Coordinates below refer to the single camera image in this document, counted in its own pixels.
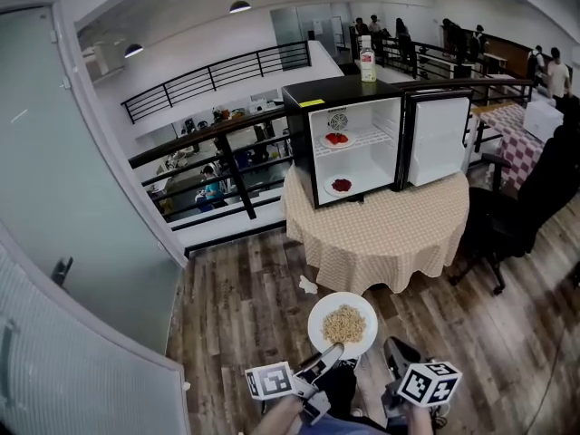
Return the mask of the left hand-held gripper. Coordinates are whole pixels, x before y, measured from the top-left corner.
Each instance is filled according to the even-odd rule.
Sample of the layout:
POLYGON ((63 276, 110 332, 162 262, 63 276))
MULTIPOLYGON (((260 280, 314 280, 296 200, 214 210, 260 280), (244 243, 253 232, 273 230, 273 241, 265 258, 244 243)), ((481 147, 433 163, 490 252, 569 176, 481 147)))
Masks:
POLYGON ((300 363, 294 372, 288 362, 278 362, 245 370, 247 386, 253 400, 269 401, 294 395, 303 403, 301 418, 306 424, 316 424, 330 409, 319 380, 342 359, 344 345, 334 343, 323 353, 315 353, 300 363))

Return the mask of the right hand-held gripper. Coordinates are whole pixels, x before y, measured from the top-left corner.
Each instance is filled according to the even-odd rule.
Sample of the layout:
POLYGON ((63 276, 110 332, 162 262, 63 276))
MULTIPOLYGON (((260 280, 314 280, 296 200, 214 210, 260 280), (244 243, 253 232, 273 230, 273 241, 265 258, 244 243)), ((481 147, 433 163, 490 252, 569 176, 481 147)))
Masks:
POLYGON ((406 403, 426 409, 433 429, 441 429, 447 419, 444 409, 459 387, 462 372, 450 362, 408 362, 410 347, 399 338, 388 338, 383 345, 385 360, 394 381, 385 387, 381 401, 387 420, 387 429, 406 429, 406 403))

